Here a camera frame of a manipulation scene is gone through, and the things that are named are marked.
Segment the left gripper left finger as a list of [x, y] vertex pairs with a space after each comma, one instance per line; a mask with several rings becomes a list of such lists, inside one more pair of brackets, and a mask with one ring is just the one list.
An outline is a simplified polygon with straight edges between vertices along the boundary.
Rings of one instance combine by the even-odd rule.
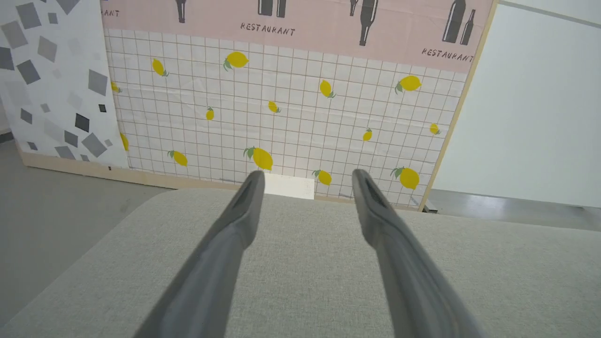
[[223, 338], [245, 250], [258, 230], [264, 172], [247, 176], [143, 321], [136, 338]]

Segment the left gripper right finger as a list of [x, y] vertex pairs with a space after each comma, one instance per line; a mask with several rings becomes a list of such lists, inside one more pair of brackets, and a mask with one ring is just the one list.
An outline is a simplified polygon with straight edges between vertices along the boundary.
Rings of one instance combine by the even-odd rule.
[[364, 239], [376, 252], [397, 338], [483, 338], [480, 325], [369, 173], [352, 173]]

